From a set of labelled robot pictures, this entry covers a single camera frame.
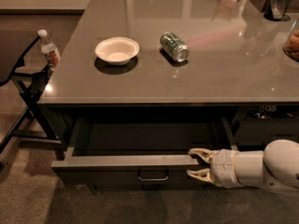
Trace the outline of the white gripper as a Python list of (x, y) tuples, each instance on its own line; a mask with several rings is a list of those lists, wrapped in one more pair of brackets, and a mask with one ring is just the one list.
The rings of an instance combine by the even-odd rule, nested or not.
[(193, 158), (201, 158), (205, 163), (210, 163), (210, 169), (187, 170), (188, 176), (203, 182), (212, 182), (218, 187), (227, 189), (239, 188), (241, 186), (235, 174), (235, 155), (237, 151), (191, 148), (188, 154)]

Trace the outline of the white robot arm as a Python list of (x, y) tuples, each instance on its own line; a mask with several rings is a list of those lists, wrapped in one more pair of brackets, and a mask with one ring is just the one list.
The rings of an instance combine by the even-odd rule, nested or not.
[(209, 150), (192, 148), (209, 164), (201, 170), (188, 170), (188, 176), (226, 189), (254, 187), (276, 194), (299, 195), (299, 144), (278, 139), (264, 151)]

